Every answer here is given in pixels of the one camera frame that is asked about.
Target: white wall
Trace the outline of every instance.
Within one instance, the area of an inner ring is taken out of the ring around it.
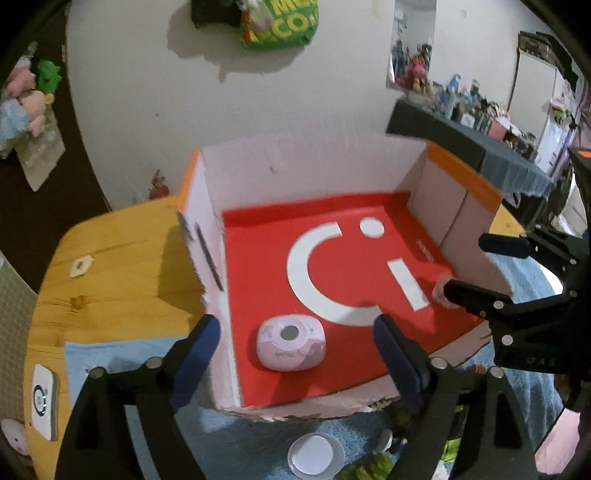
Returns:
[[[197,147],[314,124],[384,132],[394,2],[319,7],[308,47],[248,52],[230,28],[196,30],[184,0],[74,0],[74,108],[113,208],[144,199],[156,168],[176,191]]]
[[[430,79],[446,85],[457,72],[468,87],[478,79],[483,96],[506,106],[521,30],[551,33],[519,0],[437,0]]]
[[[435,10],[417,10],[408,5],[400,5],[407,15],[407,27],[402,29],[400,39],[406,48],[410,48],[411,55],[417,53],[417,45],[427,43],[429,38],[433,42],[435,32]]]

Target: blue cloth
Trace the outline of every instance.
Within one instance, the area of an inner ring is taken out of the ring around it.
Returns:
[[[514,301],[522,302],[553,295],[539,266],[531,259],[519,260],[491,255],[514,289]],[[109,372],[137,368],[151,356],[164,355],[176,338],[136,340],[133,342],[79,345],[66,343],[65,357],[72,402],[93,367]],[[491,345],[482,348],[464,364],[492,365]],[[507,370],[519,401],[534,447],[553,425],[562,404],[552,385],[551,375]],[[359,413],[344,419],[255,423],[213,408],[207,381],[203,381],[189,403],[175,415],[185,441],[203,472],[210,480],[295,480],[287,466],[287,450],[301,435],[326,432],[340,440],[346,463],[368,455],[378,435],[389,425],[384,412]],[[158,474],[148,452],[135,407],[127,407],[129,429],[146,480]]]
[[[29,129],[29,116],[15,98],[0,103],[0,150],[6,148],[8,140],[16,138]]]

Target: white curved shape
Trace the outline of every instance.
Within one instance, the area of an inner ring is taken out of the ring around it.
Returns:
[[[359,229],[369,238],[380,238],[384,234],[384,224],[375,217],[362,218]]]
[[[379,307],[355,308],[331,300],[314,286],[308,273],[308,262],[314,249],[322,242],[342,235],[339,224],[330,222],[299,237],[287,256],[287,280],[299,301],[318,317],[340,325],[370,326],[382,313]]]

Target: wooden tabletop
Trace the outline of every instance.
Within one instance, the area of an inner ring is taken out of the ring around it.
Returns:
[[[501,207],[491,232],[523,229]],[[74,260],[92,255],[82,277]],[[64,343],[95,343],[184,336],[204,313],[202,286],[185,249],[176,198],[147,202],[75,226],[61,240],[33,314],[24,372],[24,404],[31,457],[39,480],[53,480],[70,416]],[[58,438],[46,441],[30,425],[35,364],[59,378]]]

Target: gray circle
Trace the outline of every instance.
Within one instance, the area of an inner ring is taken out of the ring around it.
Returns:
[[[41,388],[41,385],[35,385],[33,389],[33,407],[37,414],[42,417],[47,411],[47,396]]]
[[[431,365],[438,370],[445,370],[447,368],[447,362],[438,356],[431,358]]]
[[[505,376],[505,372],[503,372],[501,367],[491,367],[489,372],[495,378],[503,378]]]
[[[162,366],[162,358],[159,356],[151,356],[146,360],[146,367],[160,368]]]
[[[295,340],[296,338],[298,338],[299,334],[300,331],[294,325],[288,325],[280,333],[281,338],[283,338],[284,340]]]
[[[107,370],[105,370],[103,367],[95,367],[90,372],[88,372],[88,376],[97,379],[102,377],[105,373],[107,373]]]

